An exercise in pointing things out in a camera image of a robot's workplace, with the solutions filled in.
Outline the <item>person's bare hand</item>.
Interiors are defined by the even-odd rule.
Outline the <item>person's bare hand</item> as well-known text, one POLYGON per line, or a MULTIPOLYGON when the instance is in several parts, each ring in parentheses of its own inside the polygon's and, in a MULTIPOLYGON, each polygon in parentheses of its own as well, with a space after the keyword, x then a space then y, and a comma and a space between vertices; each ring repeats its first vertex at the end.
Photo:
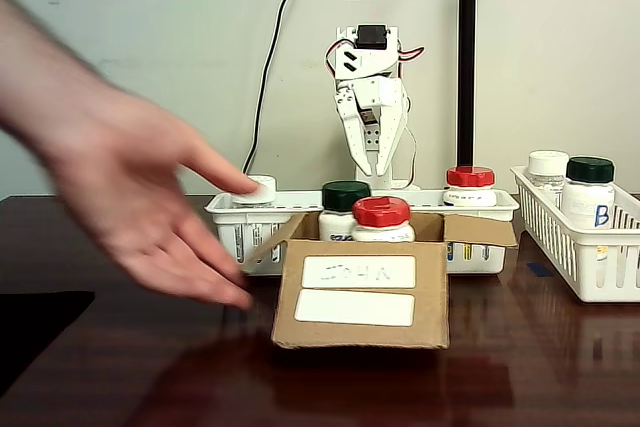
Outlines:
POLYGON ((142 286, 247 309, 240 267, 189 206, 187 167, 226 192, 258 189, 188 123, 104 85, 63 92, 46 159, 96 243, 142 286))

